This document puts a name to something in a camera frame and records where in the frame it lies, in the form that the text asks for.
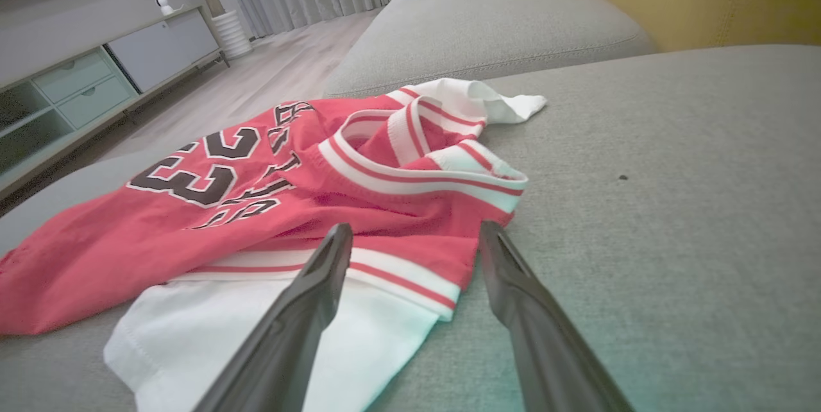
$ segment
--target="cushion seam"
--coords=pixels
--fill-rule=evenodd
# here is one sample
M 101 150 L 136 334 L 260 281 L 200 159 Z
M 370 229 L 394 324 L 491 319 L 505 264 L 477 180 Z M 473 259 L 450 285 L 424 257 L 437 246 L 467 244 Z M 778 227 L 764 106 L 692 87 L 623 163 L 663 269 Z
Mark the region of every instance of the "cushion seam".
M 544 59 L 544 58 L 556 58 L 556 57 L 561 57 L 561 56 L 574 56 L 574 55 L 578 55 L 579 53 L 588 52 L 588 51 L 612 49 L 613 47 L 619 46 L 620 44 L 624 44 L 624 43 L 633 41 L 636 37 L 639 37 L 640 33 L 641 33 L 641 31 L 637 31 L 633 34 L 632 37 L 625 38 L 624 40 L 616 41 L 615 43 L 603 44 L 603 46 L 580 47 L 580 49 L 570 49 L 570 50 L 561 51 L 561 52 L 551 52 L 551 53 L 547 53 L 546 55 L 538 55 L 538 56 L 530 56 L 530 57 L 523 57 L 523 58 L 507 59 L 505 61 L 501 61 L 501 62 L 498 62 L 498 63 L 474 64 L 474 65 L 469 66 L 469 67 L 461 67 L 461 68 L 458 68 L 458 69 L 448 70 L 448 71 L 441 72 L 441 73 L 435 73 L 435 74 L 428 73 L 428 74 L 425 74 L 425 75 L 413 76 L 413 78 L 406 78 L 406 79 L 404 79 L 400 82 L 391 82 L 391 83 L 386 83 L 384 85 L 378 85 L 378 87 L 362 88 L 362 89 L 359 89 L 359 90 L 349 90 L 349 91 L 345 91 L 344 93 L 332 93 L 332 94 L 328 94 L 328 97 L 336 98 L 336 97 L 341 97 L 341 96 L 348 96 L 351 93 L 361 93 L 361 92 L 367 92 L 367 91 L 373 91 L 373 90 L 381 90 L 382 88 L 385 88 L 385 87 L 395 87 L 396 85 L 406 84 L 408 82 L 408 80 L 416 81 L 418 79 L 423 79 L 423 78 L 435 79 L 435 78 L 440 78 L 441 76 L 449 76 L 449 75 L 446 75 L 446 74 L 466 73 L 466 72 L 472 72 L 472 71 L 477 71 L 477 70 L 488 70 L 488 69 L 492 69 L 492 68 L 504 67 L 505 65 L 509 65 L 509 64 L 535 62 L 535 61 L 539 61 L 540 59 Z

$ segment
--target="open shelf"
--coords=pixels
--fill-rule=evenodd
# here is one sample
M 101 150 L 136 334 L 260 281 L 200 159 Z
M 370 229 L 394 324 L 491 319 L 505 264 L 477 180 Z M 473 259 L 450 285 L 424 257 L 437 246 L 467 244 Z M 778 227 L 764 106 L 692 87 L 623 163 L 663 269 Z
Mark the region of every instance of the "open shelf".
M 54 108 L 0 137 L 0 173 L 11 169 L 52 142 L 70 134 L 71 125 Z
M 51 108 L 31 82 L 0 93 L 0 137 L 36 119 Z

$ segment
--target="red fabric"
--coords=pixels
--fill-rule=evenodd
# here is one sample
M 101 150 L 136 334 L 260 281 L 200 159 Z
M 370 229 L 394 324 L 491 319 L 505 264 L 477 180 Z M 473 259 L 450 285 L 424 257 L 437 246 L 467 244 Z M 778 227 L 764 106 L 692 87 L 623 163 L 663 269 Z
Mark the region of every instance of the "red fabric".
M 373 192 L 329 166 L 317 148 L 355 111 L 401 109 L 387 96 L 284 103 L 181 148 L 149 173 L 149 181 L 138 175 L 59 213 L 0 262 L 0 333 L 62 327 L 240 250 L 313 248 L 340 222 L 351 224 L 354 246 L 416 262 L 464 288 L 480 220 L 505 224 L 510 214 L 454 191 Z M 258 143 L 248 157 L 232 159 L 255 134 Z M 432 151 L 454 142 L 450 134 L 431 139 Z M 386 126 L 354 147 L 398 168 Z M 428 158 L 412 165 L 402 168 L 439 169 Z M 199 177 L 182 196 L 138 185 L 162 187 L 162 178 L 181 173 Z M 223 182 L 225 193 L 216 202 L 184 198 L 200 198 L 194 190 Z

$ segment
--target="clothing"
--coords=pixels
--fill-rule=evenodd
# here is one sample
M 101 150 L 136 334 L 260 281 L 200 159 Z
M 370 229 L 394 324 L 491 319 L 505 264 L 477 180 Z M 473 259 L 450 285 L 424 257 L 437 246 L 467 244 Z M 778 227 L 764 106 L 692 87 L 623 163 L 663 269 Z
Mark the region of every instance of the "clothing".
M 527 183 L 475 139 L 544 104 L 440 79 L 278 105 L 65 210 L 9 252 L 0 333 L 53 330 L 175 278 L 279 278 L 303 255 L 264 252 L 313 249 L 339 222 L 368 252 L 351 257 L 349 275 L 449 319 L 480 220 L 508 222 Z

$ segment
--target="cabinet door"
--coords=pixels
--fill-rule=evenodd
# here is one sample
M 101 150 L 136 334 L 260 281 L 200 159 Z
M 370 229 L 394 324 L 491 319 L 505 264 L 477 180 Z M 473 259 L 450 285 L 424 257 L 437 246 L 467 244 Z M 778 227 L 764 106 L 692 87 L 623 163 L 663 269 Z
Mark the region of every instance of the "cabinet door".
M 211 30 L 208 29 L 208 24 L 199 14 L 199 9 L 177 15 L 167 22 L 171 35 L 191 64 L 213 53 L 219 47 L 211 35 Z
M 108 48 L 141 93 L 191 64 L 165 21 L 111 41 Z

